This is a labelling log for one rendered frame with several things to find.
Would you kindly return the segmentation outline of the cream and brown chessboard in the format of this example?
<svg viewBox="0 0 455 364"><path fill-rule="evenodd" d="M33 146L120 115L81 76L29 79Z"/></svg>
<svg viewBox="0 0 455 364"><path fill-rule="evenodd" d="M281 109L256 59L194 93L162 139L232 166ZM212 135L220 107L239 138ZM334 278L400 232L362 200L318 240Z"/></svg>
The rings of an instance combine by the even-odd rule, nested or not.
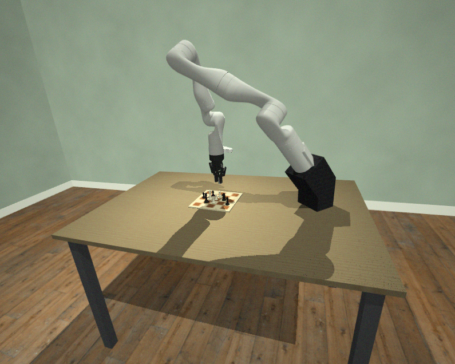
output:
<svg viewBox="0 0 455 364"><path fill-rule="evenodd" d="M206 190L204 193L207 193L207 199L209 198L209 190ZM236 202L240 199L242 196L242 193L236 193L236 192L224 192L220 191L221 195L225 193L225 199L228 197L228 202L229 205L226 205L226 201L222 201L223 196L219 196L219 191L214 191L214 195L217 194L218 200L215 200L216 203L212 204L212 200L209 200L209 203L205 203L205 199L203 199L203 194L200 195L191 205L188 207L190 208L199 208L199 209L208 209L208 210L213 210L213 211L222 211L222 212L230 212L230 210L234 207Z"/></svg>

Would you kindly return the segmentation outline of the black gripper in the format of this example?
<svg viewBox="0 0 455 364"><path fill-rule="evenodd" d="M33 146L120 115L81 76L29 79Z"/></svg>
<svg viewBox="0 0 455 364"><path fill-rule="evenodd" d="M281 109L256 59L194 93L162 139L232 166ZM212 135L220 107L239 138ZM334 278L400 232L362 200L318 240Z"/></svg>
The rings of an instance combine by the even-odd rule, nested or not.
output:
<svg viewBox="0 0 455 364"><path fill-rule="evenodd" d="M211 169L211 173L214 175L215 182L222 184L222 177L225 176L226 167L223 166L224 154L222 155L209 155L210 162L209 167ZM220 171L221 170L221 171ZM220 174L219 174L220 173Z"/></svg>

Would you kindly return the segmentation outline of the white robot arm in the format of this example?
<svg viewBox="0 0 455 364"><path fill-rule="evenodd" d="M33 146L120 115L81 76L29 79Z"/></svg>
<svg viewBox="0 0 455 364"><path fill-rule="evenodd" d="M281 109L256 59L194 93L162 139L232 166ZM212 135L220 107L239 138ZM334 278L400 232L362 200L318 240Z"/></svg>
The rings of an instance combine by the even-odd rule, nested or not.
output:
<svg viewBox="0 0 455 364"><path fill-rule="evenodd" d="M314 166L313 156L301 142L292 126L280 124L287 114L286 107L275 98L268 96L241 81L231 73L215 68L201 67L195 47L187 40L180 41L166 56L167 63L176 72L193 80L193 93L201 109L203 122L214 126L209 132L209 155L231 153L232 148L223 146L225 123L222 112L212 112L215 103L209 90L231 102L247 102L261 108L256 122L267 137L275 143L295 172L302 173ZM209 90L208 90L209 89Z"/></svg>

